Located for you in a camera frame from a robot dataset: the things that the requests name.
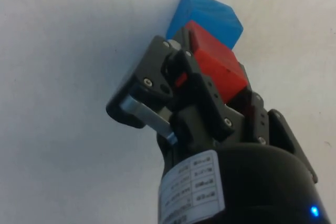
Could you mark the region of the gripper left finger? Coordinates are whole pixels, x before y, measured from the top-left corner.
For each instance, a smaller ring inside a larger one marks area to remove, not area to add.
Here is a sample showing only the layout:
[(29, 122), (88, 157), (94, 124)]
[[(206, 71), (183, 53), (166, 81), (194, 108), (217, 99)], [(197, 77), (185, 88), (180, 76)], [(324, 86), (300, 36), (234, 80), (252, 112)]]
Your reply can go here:
[(172, 40), (155, 36), (106, 106), (115, 121), (155, 130), (164, 154), (189, 154), (228, 144), (228, 70), (239, 63), (202, 27)]

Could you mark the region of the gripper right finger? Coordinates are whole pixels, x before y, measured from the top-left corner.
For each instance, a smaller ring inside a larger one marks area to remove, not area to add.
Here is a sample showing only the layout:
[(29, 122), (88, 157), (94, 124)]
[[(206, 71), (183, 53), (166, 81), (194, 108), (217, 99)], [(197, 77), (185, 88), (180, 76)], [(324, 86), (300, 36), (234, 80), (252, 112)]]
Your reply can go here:
[(266, 111), (243, 65), (228, 70), (228, 181), (316, 183), (318, 177), (285, 118)]

